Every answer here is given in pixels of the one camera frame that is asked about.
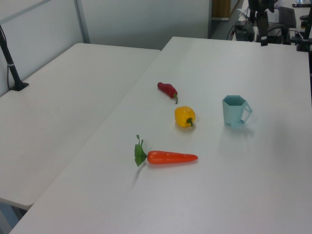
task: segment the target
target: white wall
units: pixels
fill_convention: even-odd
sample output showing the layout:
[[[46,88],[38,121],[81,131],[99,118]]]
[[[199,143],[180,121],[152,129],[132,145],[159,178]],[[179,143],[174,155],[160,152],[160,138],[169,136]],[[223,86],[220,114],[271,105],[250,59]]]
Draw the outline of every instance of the white wall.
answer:
[[[82,42],[74,0],[48,1],[3,23],[2,28],[22,80]],[[7,91],[6,60],[0,50],[0,96]]]
[[[7,22],[49,0],[0,0],[0,23]]]
[[[78,0],[91,43],[161,50],[172,36],[207,38],[211,0]]]

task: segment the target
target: fake vegetable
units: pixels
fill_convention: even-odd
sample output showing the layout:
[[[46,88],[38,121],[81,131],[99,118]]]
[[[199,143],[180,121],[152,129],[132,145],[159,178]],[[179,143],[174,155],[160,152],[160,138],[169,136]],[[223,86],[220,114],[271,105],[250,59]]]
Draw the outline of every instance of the fake vegetable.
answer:
[[[163,84],[159,82],[157,84],[157,87],[164,93],[168,94],[170,98],[175,98],[176,99],[175,103],[177,104],[177,91],[171,84]]]
[[[175,110],[175,121],[182,127],[193,127],[193,122],[195,121],[195,112],[191,107],[181,106]]]
[[[142,162],[147,161],[152,164],[165,164],[165,163],[181,163],[181,162],[190,162],[197,160],[198,157],[196,155],[189,154],[181,154],[181,153],[173,153],[166,151],[150,151],[147,155],[143,151],[142,144],[143,140],[140,144],[139,135],[136,136],[138,138],[138,144],[135,146],[135,161],[137,166],[141,165]]]

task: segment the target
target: chili stem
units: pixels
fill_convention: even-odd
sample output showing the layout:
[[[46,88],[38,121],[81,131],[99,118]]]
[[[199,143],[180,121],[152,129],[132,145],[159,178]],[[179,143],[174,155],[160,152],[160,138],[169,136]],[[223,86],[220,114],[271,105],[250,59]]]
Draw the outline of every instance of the chili stem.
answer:
[[[174,98],[176,99],[176,104],[177,104],[177,95],[176,94],[173,94]]]

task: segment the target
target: cup handle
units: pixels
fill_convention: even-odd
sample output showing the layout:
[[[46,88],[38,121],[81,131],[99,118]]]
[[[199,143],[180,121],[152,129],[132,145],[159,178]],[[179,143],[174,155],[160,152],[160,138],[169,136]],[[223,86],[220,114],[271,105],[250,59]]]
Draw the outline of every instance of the cup handle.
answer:
[[[247,117],[246,117],[246,119],[245,120],[240,120],[240,122],[239,123],[241,123],[241,124],[244,124],[247,120],[248,120],[248,118],[249,118],[249,116],[250,116],[250,114],[253,112],[253,110],[251,109],[251,107],[249,106],[249,104],[246,102],[245,103],[245,105],[244,106],[242,106],[243,107],[243,109],[245,110],[245,111],[247,111],[249,114],[247,115]]]

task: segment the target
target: light blue cup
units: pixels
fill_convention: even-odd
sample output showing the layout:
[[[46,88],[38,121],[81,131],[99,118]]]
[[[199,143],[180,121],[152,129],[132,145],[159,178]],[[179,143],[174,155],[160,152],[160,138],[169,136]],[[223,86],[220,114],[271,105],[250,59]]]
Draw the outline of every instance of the light blue cup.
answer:
[[[246,123],[252,109],[240,95],[227,95],[223,101],[224,125],[237,128]]]

